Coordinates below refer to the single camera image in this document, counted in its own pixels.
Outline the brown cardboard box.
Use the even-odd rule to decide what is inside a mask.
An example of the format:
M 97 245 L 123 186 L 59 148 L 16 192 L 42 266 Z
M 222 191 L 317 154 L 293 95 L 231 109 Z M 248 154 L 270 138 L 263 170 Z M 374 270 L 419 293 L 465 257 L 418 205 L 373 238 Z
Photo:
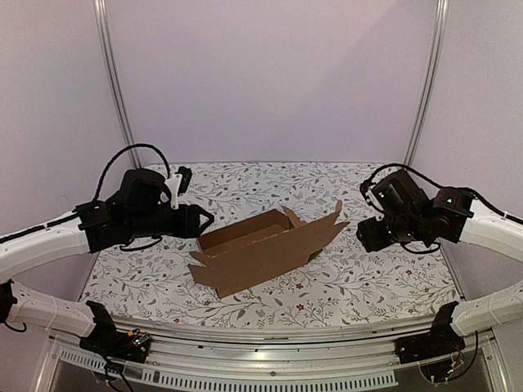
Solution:
M 225 298 L 307 265 L 348 225 L 337 219 L 342 202 L 334 212 L 310 222 L 283 207 L 204 234 L 190 265 L 196 283 Z

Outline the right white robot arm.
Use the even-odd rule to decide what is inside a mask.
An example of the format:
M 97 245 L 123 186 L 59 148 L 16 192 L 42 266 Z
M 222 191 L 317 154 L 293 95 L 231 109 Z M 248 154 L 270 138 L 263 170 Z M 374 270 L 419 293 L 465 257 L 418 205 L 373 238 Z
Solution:
M 445 187 L 433 199 L 416 198 L 393 189 L 376 192 L 381 217 L 357 225 L 356 236 L 367 252 L 391 245 L 402 247 L 420 242 L 426 247 L 439 240 L 468 247 L 478 256 L 522 261 L 522 223 L 490 206 L 471 189 Z M 443 305 L 422 339 L 430 356 L 439 356 L 454 343 L 455 336 L 510 323 L 522 317 L 522 281 L 479 293 L 474 298 Z

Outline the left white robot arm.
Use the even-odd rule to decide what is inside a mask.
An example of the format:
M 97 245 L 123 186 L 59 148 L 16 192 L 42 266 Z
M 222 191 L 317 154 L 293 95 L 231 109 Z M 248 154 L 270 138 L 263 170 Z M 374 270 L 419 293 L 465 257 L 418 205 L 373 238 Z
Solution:
M 100 251 L 138 238 L 197 238 L 213 221 L 212 213 L 198 205 L 162 203 L 136 211 L 95 202 L 9 234 L 1 240 L 1 321 L 17 330 L 32 324 L 89 336 L 103 354 L 115 354 L 122 339 L 108 326 L 112 321 L 105 308 L 75 302 L 71 291 L 51 287 L 65 281 L 51 273 L 68 261 L 93 261 Z

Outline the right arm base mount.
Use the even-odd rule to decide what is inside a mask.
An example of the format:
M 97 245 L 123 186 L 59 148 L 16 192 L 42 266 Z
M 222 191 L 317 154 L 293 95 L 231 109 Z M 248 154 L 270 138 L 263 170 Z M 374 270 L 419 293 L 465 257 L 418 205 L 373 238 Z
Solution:
M 465 348 L 463 337 L 450 326 L 457 305 L 458 302 L 453 301 L 440 307 L 427 332 L 395 340 L 395 354 L 401 364 L 433 359 Z

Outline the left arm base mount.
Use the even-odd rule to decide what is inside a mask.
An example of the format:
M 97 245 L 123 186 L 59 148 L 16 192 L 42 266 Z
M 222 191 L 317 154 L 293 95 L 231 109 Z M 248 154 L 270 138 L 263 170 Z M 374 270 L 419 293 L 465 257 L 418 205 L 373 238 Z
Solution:
M 145 363 L 150 352 L 152 336 L 139 328 L 127 332 L 118 331 L 107 309 L 100 303 L 87 301 L 93 314 L 95 327 L 89 335 L 81 337 L 79 347 L 100 355 Z

